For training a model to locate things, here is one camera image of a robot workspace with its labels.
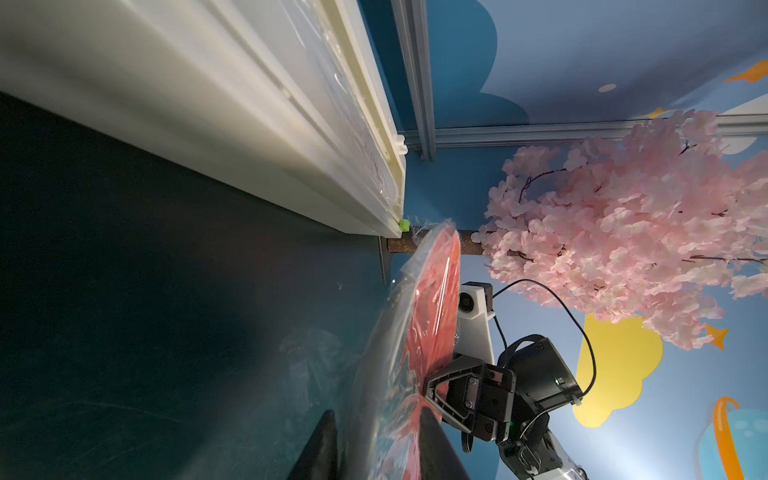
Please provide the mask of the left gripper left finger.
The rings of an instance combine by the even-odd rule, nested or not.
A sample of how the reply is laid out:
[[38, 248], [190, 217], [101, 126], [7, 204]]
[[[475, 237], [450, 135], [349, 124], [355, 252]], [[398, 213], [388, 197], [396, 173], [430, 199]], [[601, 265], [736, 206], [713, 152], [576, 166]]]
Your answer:
[[326, 410], [320, 417], [287, 479], [336, 480], [338, 458], [335, 414], [332, 410]]

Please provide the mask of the white plastic wrap dispenser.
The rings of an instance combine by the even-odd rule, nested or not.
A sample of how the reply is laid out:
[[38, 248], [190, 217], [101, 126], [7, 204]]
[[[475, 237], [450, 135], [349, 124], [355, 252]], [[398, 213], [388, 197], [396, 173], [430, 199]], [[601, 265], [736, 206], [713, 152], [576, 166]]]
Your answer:
[[1, 89], [347, 234], [397, 238], [397, 132], [355, 1], [5, 1]]

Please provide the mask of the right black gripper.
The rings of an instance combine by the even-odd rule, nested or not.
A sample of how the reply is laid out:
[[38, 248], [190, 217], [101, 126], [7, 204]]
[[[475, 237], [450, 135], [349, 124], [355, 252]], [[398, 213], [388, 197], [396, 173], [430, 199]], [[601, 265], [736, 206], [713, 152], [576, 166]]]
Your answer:
[[552, 341], [532, 334], [507, 347], [482, 378], [479, 359], [456, 356], [426, 380], [424, 397], [443, 421], [469, 432], [464, 444], [540, 444], [550, 414], [579, 403], [584, 390]]

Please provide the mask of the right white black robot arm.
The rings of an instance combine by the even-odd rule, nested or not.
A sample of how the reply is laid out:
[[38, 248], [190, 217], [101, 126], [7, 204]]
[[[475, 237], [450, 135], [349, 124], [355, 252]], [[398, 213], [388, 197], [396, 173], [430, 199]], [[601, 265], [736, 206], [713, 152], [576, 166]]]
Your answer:
[[424, 396], [442, 421], [461, 432], [462, 451], [476, 440], [498, 447], [519, 479], [585, 479], [549, 427], [550, 414], [585, 393], [549, 338], [526, 336], [496, 364], [457, 355], [427, 378]]

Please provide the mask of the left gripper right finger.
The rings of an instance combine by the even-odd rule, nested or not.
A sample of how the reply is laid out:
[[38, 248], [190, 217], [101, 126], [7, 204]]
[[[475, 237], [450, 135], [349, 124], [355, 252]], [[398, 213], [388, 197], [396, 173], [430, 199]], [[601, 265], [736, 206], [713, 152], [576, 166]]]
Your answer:
[[433, 411], [423, 407], [419, 419], [419, 461], [422, 480], [469, 480]]

